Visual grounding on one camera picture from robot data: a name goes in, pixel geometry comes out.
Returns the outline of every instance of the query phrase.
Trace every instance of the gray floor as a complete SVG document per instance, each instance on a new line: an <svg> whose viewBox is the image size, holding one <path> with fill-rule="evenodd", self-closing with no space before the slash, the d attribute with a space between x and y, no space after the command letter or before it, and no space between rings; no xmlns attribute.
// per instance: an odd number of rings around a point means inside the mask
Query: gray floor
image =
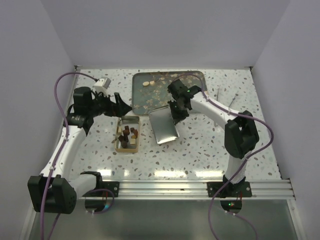
<svg viewBox="0 0 320 240"><path fill-rule="evenodd" d="M84 201L74 212L62 215L51 240L207 240L214 239L208 226L209 201L118 200L109 212L91 217ZM243 201L240 215L256 227L259 240L296 240L285 200ZM45 234L55 214L45 215ZM214 229L222 240L254 240L251 227L225 214L215 201L211 213ZM31 240L40 238L37 214Z"/></svg>

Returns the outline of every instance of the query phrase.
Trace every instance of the terrazzo tabletop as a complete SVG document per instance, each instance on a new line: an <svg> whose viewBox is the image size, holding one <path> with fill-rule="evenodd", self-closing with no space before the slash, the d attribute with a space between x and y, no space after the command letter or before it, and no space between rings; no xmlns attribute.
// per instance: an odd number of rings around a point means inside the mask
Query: terrazzo tabletop
<svg viewBox="0 0 320 240"><path fill-rule="evenodd" d="M108 77L108 92L120 93L131 104L132 77L140 72L183 71L184 69L82 69L96 78ZM260 103L249 69L192 69L204 73L209 95L238 111L248 110L263 119ZM79 76L76 87L92 87L94 82ZM221 180L227 169L229 155L224 147L224 132L203 114L191 114L177 124L180 138L158 145L148 116L140 116L141 130L138 153L119 153L114 148L117 117L98 116L81 144L69 178L83 171L98 171L105 180ZM256 149L269 141L267 129L256 124L260 141ZM271 147L250 158L246 167L247 180L280 180L280 172Z"/></svg>

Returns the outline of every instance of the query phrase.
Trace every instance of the gray tray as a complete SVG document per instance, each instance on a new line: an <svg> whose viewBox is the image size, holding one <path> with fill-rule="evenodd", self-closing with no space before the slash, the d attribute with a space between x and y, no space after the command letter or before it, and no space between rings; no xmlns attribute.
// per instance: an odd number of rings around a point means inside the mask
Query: gray tray
<svg viewBox="0 0 320 240"><path fill-rule="evenodd" d="M181 74L194 74L200 77L207 90L206 79L201 71L169 71L169 72L139 72L132 77L132 111L136 115L148 115L150 110L168 105L172 99L168 93L168 85ZM200 81L194 76L182 76L180 80L188 88L197 85ZM144 82L155 81L154 86L143 86Z"/></svg>

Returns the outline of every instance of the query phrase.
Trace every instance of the wall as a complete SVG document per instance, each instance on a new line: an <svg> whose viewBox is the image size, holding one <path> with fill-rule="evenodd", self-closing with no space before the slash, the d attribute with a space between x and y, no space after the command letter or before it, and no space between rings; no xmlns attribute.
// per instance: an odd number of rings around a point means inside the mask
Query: wall
<svg viewBox="0 0 320 240"><path fill-rule="evenodd" d="M71 60L107 68L253 66L290 0L41 0Z"/></svg>
<svg viewBox="0 0 320 240"><path fill-rule="evenodd" d="M319 239L320 1L291 0L253 68L284 178L291 178L310 239Z"/></svg>
<svg viewBox="0 0 320 240"><path fill-rule="evenodd" d="M30 205L27 181L45 166L62 122L55 80L73 69L39 0L0 7L0 239L19 239ZM72 77L59 86L67 102Z"/></svg>

